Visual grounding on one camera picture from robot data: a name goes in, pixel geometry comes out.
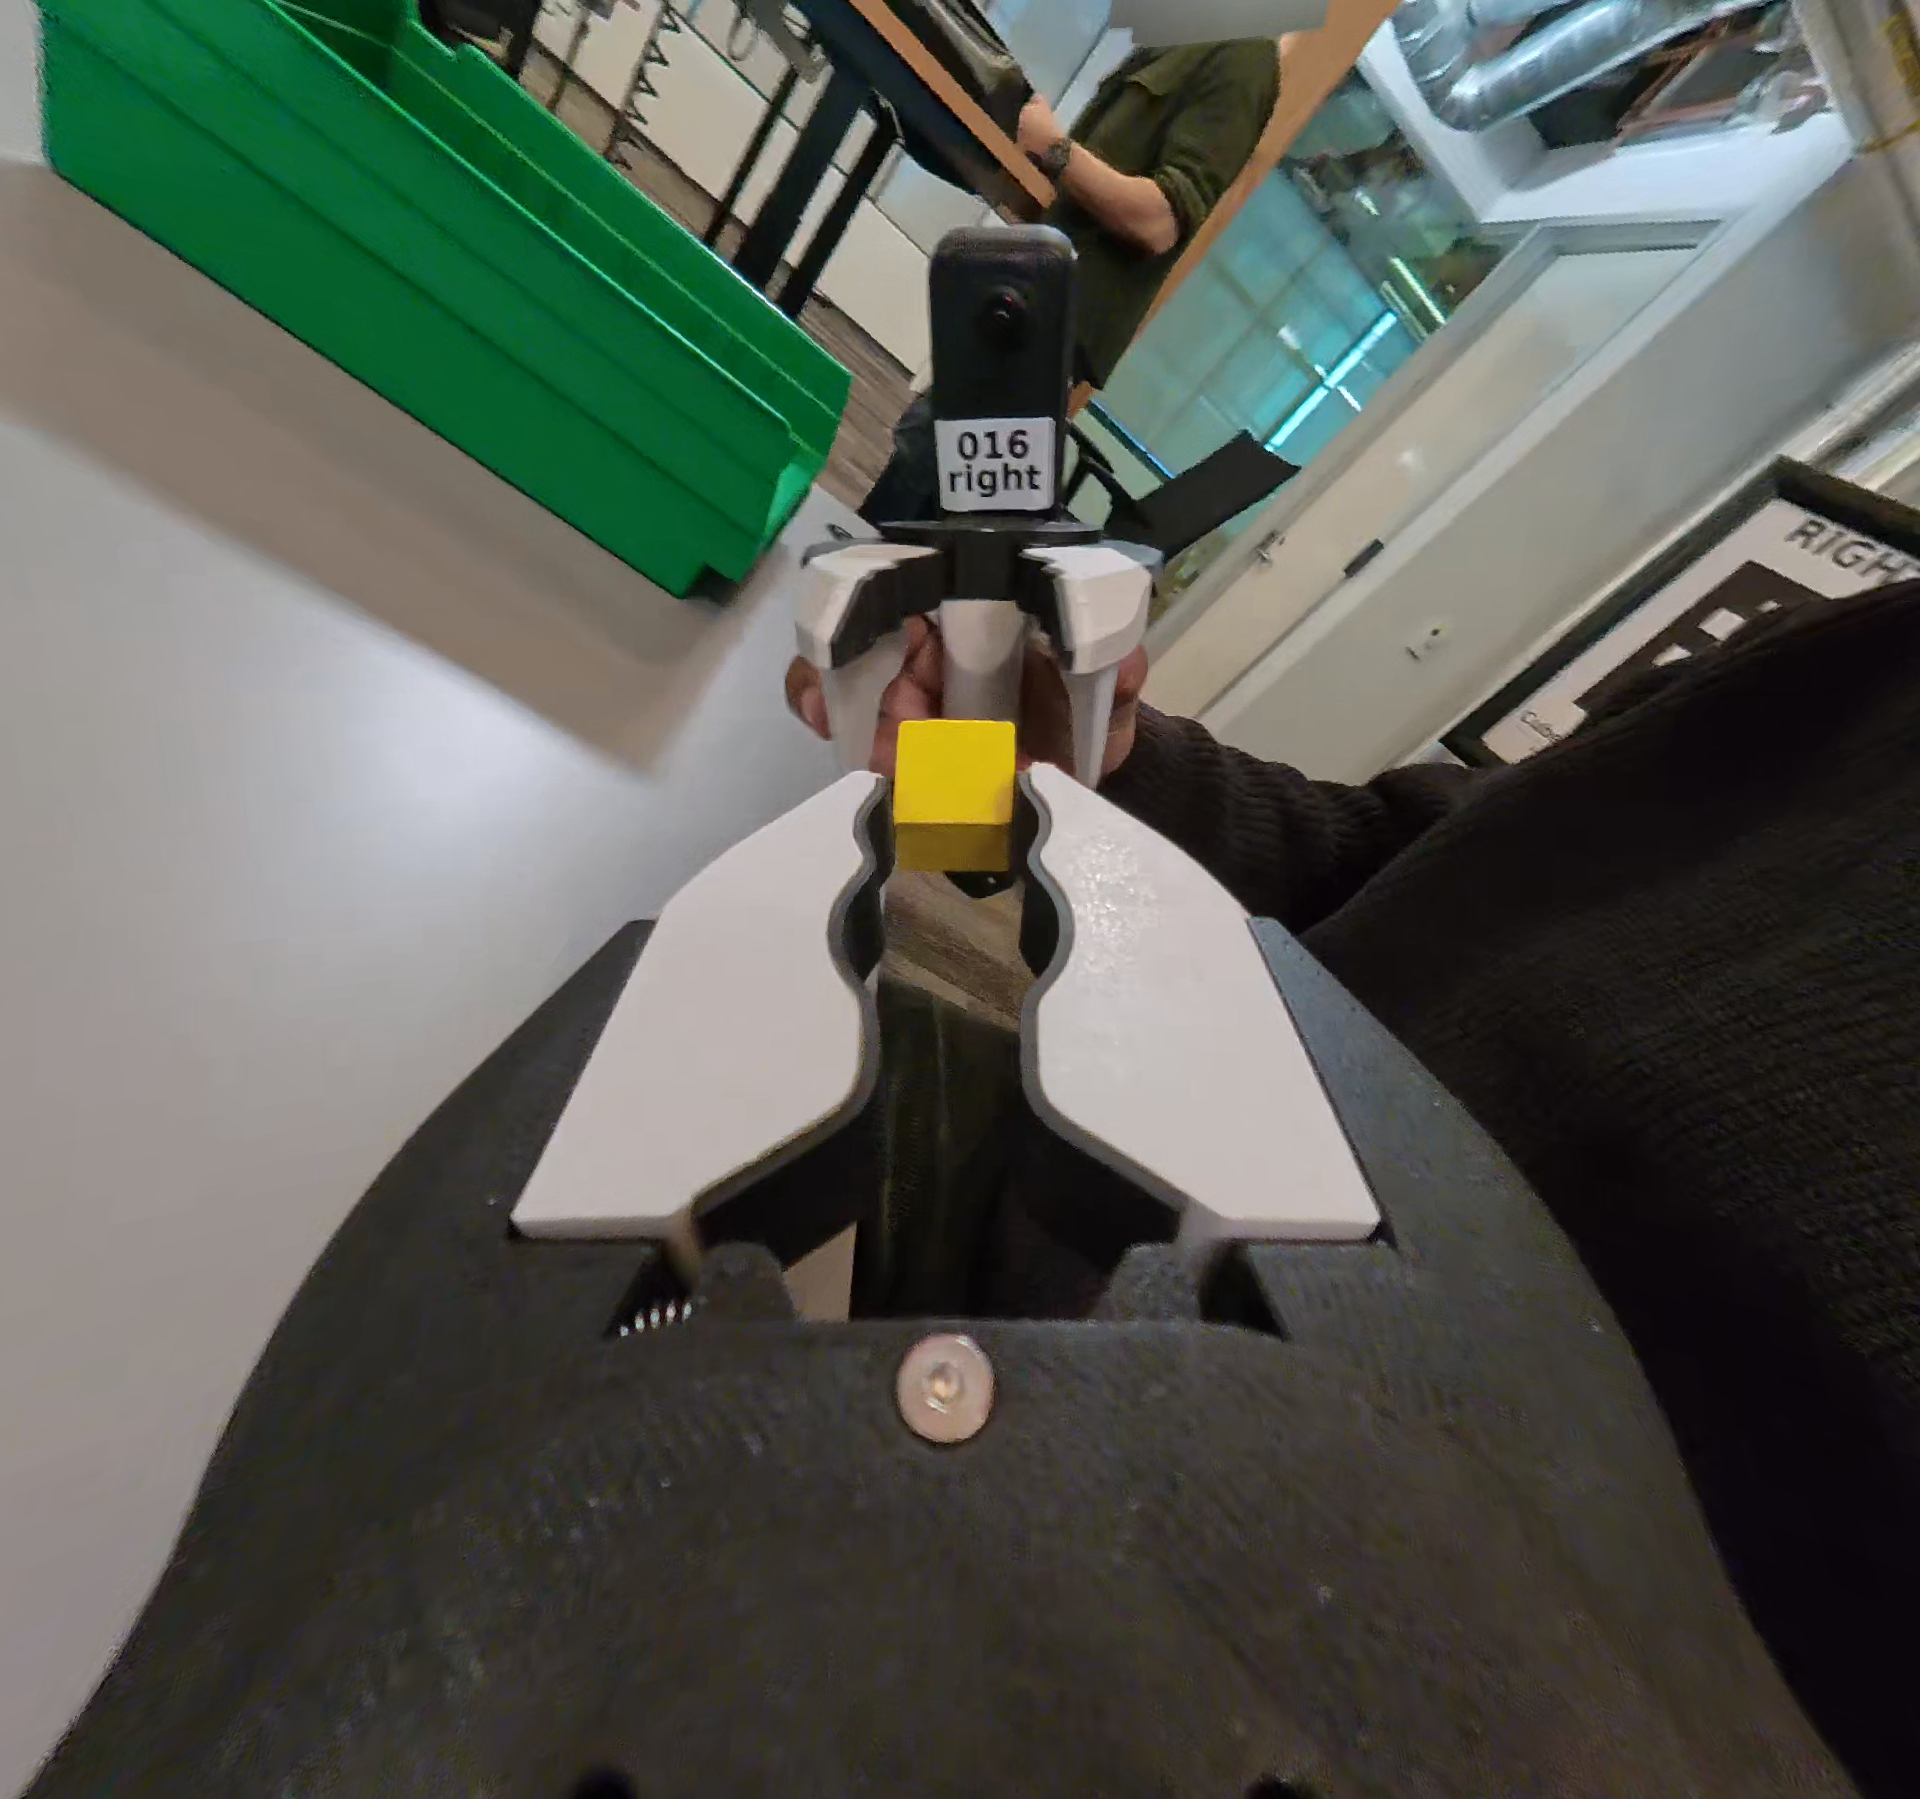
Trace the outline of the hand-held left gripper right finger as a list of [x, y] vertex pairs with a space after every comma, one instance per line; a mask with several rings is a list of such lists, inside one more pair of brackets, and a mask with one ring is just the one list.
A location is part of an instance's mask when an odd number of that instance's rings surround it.
[[1021, 1089], [1064, 1148], [1069, 1219], [1186, 1259], [1373, 1240], [1382, 1209], [1246, 906], [1055, 766], [1024, 771], [1021, 805]]

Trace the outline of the person's right forearm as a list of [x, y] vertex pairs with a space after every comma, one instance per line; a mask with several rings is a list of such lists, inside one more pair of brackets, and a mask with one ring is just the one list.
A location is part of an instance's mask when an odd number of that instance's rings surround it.
[[1918, 595], [1814, 601], [1497, 771], [1315, 782], [1132, 708], [1103, 794], [1518, 1162], [1861, 1794], [1914, 1794]]

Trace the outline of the person's dark trousers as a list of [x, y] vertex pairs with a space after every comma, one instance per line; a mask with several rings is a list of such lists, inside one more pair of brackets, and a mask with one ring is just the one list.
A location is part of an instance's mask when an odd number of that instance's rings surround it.
[[1081, 1320], [1134, 1246], [1176, 1240], [1171, 1203], [1032, 1111], [1011, 1027], [892, 976], [876, 1020], [853, 1319]]

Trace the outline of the yellow cube block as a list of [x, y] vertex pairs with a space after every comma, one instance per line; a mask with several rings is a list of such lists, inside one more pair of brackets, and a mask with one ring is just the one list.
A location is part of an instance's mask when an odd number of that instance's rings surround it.
[[1014, 721], [903, 721], [892, 771], [897, 868], [915, 874], [1010, 872], [1014, 797]]

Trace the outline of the white door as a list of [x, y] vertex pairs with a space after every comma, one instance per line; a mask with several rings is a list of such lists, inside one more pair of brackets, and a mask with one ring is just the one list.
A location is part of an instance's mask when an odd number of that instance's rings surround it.
[[[1250, 754], [1363, 782], [1438, 753], [1605, 583], [1656, 518], [1582, 534], [1560, 473], [1605, 449], [1597, 395], [1701, 295], [1656, 297], [1701, 219], [1540, 225], [1369, 409], [1291, 479], [1250, 544], [1165, 614], [1150, 698]], [[1353, 579], [1340, 569], [1382, 539]], [[1433, 656], [1405, 639], [1434, 618]]]

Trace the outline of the green plastic bin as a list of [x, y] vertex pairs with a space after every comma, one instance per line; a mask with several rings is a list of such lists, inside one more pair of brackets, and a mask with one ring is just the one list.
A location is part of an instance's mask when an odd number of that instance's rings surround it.
[[744, 582], [847, 371], [417, 0], [34, 0], [47, 161], [614, 561]]

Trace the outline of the black office chair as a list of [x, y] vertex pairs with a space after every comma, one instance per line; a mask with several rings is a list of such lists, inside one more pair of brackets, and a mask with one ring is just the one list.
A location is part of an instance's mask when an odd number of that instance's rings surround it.
[[[1095, 399], [1075, 414], [1069, 432], [1060, 517], [1154, 562], [1171, 562], [1303, 473], [1255, 436], [1238, 431], [1198, 465], [1167, 475]], [[1154, 484], [1147, 493], [1128, 491], [1099, 438], [1112, 441], [1128, 461], [1152, 469]]]

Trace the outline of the framed wall poster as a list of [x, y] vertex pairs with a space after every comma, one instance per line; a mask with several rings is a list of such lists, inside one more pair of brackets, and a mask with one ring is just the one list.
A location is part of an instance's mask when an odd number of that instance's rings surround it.
[[1900, 491], [1778, 456], [1562, 627], [1438, 746], [1497, 769], [1569, 737], [1647, 671], [1756, 623], [1918, 575], [1914, 469]]

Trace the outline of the wooden-top table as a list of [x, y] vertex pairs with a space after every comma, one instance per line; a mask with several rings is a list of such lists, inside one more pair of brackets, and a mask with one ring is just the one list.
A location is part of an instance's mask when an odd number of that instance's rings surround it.
[[[735, 0], [755, 11], [762, 0]], [[797, 318], [892, 152], [1016, 222], [1032, 222], [1050, 187], [1016, 142], [925, 55], [883, 0], [771, 0], [801, 18], [801, 52], [824, 60], [824, 83], [797, 140], [732, 248], [739, 277]]]

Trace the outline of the silver ventilation duct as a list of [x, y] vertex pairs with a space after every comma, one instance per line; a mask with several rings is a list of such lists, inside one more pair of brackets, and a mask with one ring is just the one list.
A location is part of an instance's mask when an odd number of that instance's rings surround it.
[[1697, 0], [1586, 0], [1490, 60], [1422, 83], [1439, 125], [1487, 131], [1577, 91], [1709, 18]]

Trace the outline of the person's right hand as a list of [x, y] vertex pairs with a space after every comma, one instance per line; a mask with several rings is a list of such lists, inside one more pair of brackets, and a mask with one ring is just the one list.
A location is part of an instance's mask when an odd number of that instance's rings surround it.
[[[1112, 711], [1095, 783], [1110, 779], [1128, 757], [1139, 718], [1139, 696], [1147, 683], [1147, 647], [1135, 647], [1116, 667]], [[833, 740], [824, 674], [801, 656], [785, 667], [784, 693], [789, 711], [820, 740]], [[897, 731], [915, 718], [943, 715], [943, 641], [925, 618], [907, 623], [906, 654], [876, 711], [876, 737], [860, 769], [892, 776], [897, 769]], [[1075, 774], [1075, 731], [1065, 679], [1050, 647], [1030, 632], [1021, 647], [1021, 700], [1016, 708], [1016, 763], [1054, 763]]]

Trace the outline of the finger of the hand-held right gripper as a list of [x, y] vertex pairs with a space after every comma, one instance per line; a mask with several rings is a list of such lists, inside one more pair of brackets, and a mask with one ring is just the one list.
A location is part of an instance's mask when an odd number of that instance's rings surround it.
[[844, 771], [871, 771], [883, 698], [907, 661], [911, 619], [941, 601], [941, 553], [822, 544], [801, 562], [797, 652], [820, 671]]
[[1019, 606], [1060, 674], [1072, 774], [1097, 787], [1119, 670], [1147, 630], [1158, 561], [1116, 544], [1034, 544], [1019, 557]]

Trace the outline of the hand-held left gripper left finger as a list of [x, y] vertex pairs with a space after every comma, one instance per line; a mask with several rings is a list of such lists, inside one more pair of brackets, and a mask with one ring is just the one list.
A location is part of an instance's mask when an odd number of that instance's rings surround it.
[[524, 1240], [784, 1264], [858, 1209], [889, 787], [850, 771], [722, 850], [646, 932], [514, 1203]]

